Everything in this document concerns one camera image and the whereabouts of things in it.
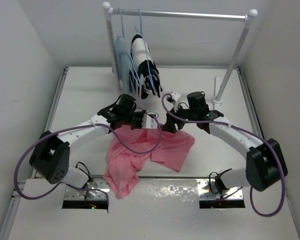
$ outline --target horizontal bar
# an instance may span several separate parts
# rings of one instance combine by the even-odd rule
[[[246,16],[241,15],[223,15],[208,13],[190,13],[190,12],[170,12],[170,11],[140,11],[142,16],[164,17],[164,18],[183,18],[183,19],[217,19],[244,22]],[[121,9],[122,15],[139,16],[138,10]],[[113,15],[120,15],[117,8],[112,9]]]

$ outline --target clothing rack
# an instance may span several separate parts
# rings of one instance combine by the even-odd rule
[[[111,7],[109,2],[104,2],[102,4],[104,17],[106,21],[106,28],[108,34],[108,41],[110,45],[110,53],[112,60],[112,67],[115,76],[115,90],[120,92],[120,82],[118,74],[118,66],[116,61],[115,53],[115,40],[114,33],[112,28],[112,15],[120,15],[118,8]],[[121,9],[122,15],[127,16],[139,16],[140,14],[145,17],[161,17],[161,18],[184,18],[184,19],[210,19],[210,20],[224,20],[224,21],[235,21],[235,22],[244,22],[243,31],[241,33],[239,42],[234,50],[233,56],[231,58],[230,64],[227,68],[227,71],[223,77],[222,82],[220,80],[215,80],[215,96],[213,102],[215,105],[220,105],[222,103],[222,94],[226,88],[228,80],[230,78],[231,72],[237,62],[237,58],[240,54],[242,46],[245,43],[246,37],[250,30],[250,26],[254,18],[258,15],[258,11],[251,9],[247,15],[225,15],[225,14],[209,14],[209,13],[189,13],[189,12],[169,12],[169,11],[147,11],[147,10],[130,10],[130,9]]]

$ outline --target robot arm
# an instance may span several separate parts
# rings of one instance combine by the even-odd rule
[[[237,150],[246,160],[246,167],[242,169],[227,169],[219,173],[214,179],[212,188],[222,194],[233,187],[253,187],[258,191],[264,191],[272,184],[280,180],[278,165],[267,146],[258,138],[231,127],[233,125],[221,112],[209,110],[204,92],[192,92],[187,95],[188,109],[180,106],[181,95],[171,93],[167,100],[173,104],[171,113],[188,121],[210,121],[209,123],[197,123],[198,128],[208,134],[220,138]],[[162,130],[176,133],[183,128],[185,123],[175,119],[168,113],[167,121]],[[213,121],[223,122],[227,125],[214,124]],[[267,141],[276,152],[281,163],[284,176],[288,174],[285,160],[279,143],[270,139]]]
[[[76,129],[51,137],[34,149],[29,160],[30,165],[50,184],[63,182],[76,188],[82,188],[89,176],[78,168],[69,166],[70,154],[87,142],[108,134],[112,129],[129,125],[132,129],[156,129],[157,123],[145,110],[136,110],[135,99],[123,94],[118,100],[100,110],[89,120],[78,126],[95,125],[94,127]],[[50,134],[44,132],[40,138]]]

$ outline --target gray wall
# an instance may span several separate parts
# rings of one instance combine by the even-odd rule
[[[58,66],[110,65],[110,51],[102,9],[104,0],[19,0],[43,45]],[[115,8],[245,15],[259,17],[240,55],[241,63],[255,37],[270,0],[109,0]],[[123,17],[130,43],[139,17]],[[144,17],[144,37],[158,65],[224,65],[235,51],[242,22]],[[119,16],[114,35],[121,34]]]
[[[0,228],[17,161],[44,130],[59,75],[17,0],[0,0]],[[23,165],[20,179],[30,173]]]
[[[300,232],[300,0],[274,1],[244,72],[265,136],[281,144]]]

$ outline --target pink towel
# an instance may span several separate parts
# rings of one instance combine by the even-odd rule
[[[131,148],[145,152],[153,148],[159,139],[157,129],[134,129],[123,125],[115,130],[120,138]],[[127,196],[139,182],[139,172],[146,159],[179,172],[188,152],[195,144],[195,138],[184,131],[176,134],[163,131],[159,146],[151,153],[136,154],[126,149],[116,137],[113,138],[107,155],[108,168],[103,178],[109,183],[116,197]]]

